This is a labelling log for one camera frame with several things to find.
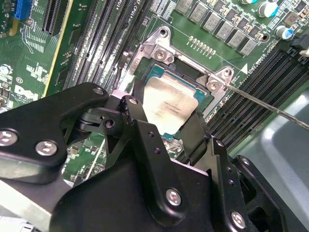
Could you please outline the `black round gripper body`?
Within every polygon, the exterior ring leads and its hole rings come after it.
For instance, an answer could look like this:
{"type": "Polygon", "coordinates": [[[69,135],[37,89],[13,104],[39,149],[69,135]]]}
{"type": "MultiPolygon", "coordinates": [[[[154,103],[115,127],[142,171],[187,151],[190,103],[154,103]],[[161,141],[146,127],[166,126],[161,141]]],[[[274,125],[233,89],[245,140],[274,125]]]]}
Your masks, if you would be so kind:
{"type": "Polygon", "coordinates": [[[189,201],[178,225],[164,227],[149,213],[136,163],[126,158],[69,190],[52,215],[54,232],[229,232],[231,223],[215,213],[211,178],[173,161],[189,201]]]}

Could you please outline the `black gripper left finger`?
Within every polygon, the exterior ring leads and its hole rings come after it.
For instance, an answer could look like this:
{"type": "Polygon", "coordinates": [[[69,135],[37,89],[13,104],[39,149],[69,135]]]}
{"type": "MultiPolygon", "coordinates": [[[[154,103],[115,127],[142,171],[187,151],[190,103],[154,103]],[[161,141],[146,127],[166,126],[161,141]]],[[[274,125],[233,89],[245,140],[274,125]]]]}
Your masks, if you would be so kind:
{"type": "Polygon", "coordinates": [[[2,113],[1,178],[49,184],[67,158],[67,147],[99,130],[118,139],[114,156],[135,157],[150,215],[183,219],[188,200],[142,102],[126,95],[107,107],[108,99],[98,85],[83,83],[2,113]]]}

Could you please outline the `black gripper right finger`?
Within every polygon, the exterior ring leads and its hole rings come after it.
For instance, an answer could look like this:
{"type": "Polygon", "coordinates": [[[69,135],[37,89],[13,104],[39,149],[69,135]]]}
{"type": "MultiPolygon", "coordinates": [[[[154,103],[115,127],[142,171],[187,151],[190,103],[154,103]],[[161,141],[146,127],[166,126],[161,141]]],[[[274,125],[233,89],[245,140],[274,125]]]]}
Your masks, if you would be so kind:
{"type": "Polygon", "coordinates": [[[211,179],[211,214],[218,232],[283,232],[279,196],[244,156],[231,159],[199,111],[181,127],[186,163],[211,179]]]}

